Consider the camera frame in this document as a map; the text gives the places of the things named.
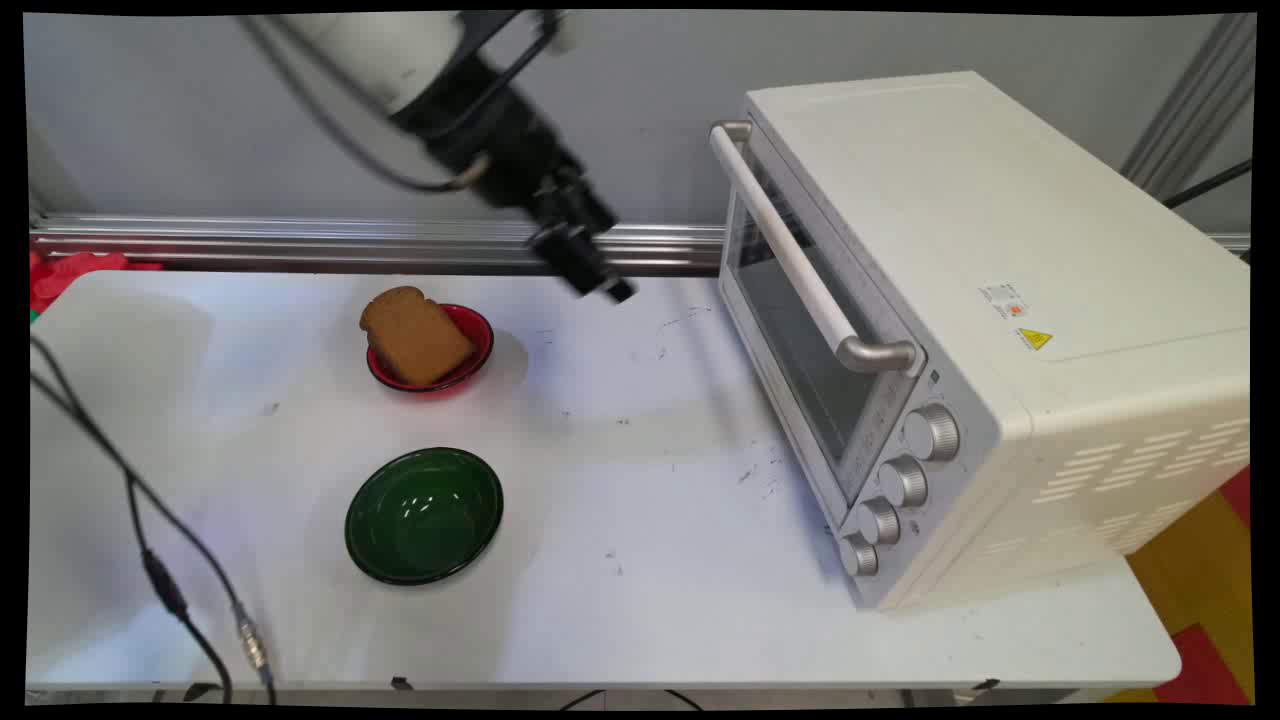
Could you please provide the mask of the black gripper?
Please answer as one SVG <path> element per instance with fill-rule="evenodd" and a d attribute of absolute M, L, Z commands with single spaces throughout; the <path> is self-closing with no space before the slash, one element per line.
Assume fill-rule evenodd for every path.
<path fill-rule="evenodd" d="M 540 228 L 527 241 L 577 296 L 604 293 L 616 304 L 635 293 L 596 243 L 613 228 L 585 165 L 561 141 L 536 108 L 512 88 L 502 90 L 467 123 L 440 136 L 440 164 L 467 170 L 481 158 L 484 170 L 468 186 L 494 208 L 518 209 Z"/>

